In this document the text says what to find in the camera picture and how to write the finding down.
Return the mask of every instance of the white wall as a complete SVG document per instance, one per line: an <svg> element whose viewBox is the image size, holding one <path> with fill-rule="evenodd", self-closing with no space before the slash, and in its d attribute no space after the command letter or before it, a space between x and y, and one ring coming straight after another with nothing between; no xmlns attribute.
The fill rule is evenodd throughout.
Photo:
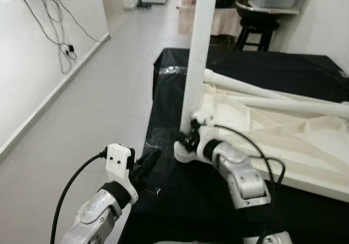
<svg viewBox="0 0 349 244"><path fill-rule="evenodd" d="M280 24L270 50L327 55L349 74L349 0L306 0Z"/></svg>
<svg viewBox="0 0 349 244"><path fill-rule="evenodd" d="M39 0L28 0L50 35L49 21ZM87 32L98 40L107 34L102 0L62 0ZM69 43L81 64L99 45L65 13ZM64 84L70 74L59 68L57 47L49 42L23 0L0 0L0 153Z"/></svg>

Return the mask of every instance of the white vertical pole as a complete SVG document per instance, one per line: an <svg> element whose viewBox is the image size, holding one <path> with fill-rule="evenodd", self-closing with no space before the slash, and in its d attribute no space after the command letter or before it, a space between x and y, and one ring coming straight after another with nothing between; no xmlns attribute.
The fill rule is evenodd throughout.
<svg viewBox="0 0 349 244"><path fill-rule="evenodd" d="M180 131L187 134L191 129L191 114L198 109L201 100L203 76L207 62L215 3L216 0L196 0L182 119L180 121Z"/></svg>

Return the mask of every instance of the baseboard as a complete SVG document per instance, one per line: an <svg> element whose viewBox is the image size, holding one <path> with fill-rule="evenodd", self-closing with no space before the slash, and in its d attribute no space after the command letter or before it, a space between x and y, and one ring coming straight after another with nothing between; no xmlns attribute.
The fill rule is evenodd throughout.
<svg viewBox="0 0 349 244"><path fill-rule="evenodd" d="M7 158L9 153L24 137L29 128L35 124L45 110L55 101L59 94L66 88L81 68L90 60L90 58L99 50L99 48L110 39L109 33L106 34L100 42L96 43L92 50L85 55L76 68L63 79L59 85L46 97L46 99L36 108L36 110L30 115L30 117L12 134L12 136L5 142L0 148L0 164Z"/></svg>

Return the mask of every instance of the metal bowl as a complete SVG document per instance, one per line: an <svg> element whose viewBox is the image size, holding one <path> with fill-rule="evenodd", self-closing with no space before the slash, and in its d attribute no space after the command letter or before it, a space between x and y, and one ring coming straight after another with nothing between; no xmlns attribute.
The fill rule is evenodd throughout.
<svg viewBox="0 0 349 244"><path fill-rule="evenodd" d="M242 19L248 20L278 20L282 14L278 11L260 11L250 6L248 0L236 0L236 11Z"/></svg>

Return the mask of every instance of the hallway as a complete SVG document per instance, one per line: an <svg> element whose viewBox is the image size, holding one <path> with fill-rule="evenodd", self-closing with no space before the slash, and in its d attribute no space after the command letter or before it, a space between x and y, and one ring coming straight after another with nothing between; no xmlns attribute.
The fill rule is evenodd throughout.
<svg viewBox="0 0 349 244"><path fill-rule="evenodd" d="M9 152L0 165L1 243L49 243L64 186L108 144L123 143L141 155L152 107L153 62L165 47L190 46L190 37L177 33L177 1L134 10ZM96 160L73 183L56 243L79 207L107 181L104 164ZM127 213L107 243L116 243Z"/></svg>

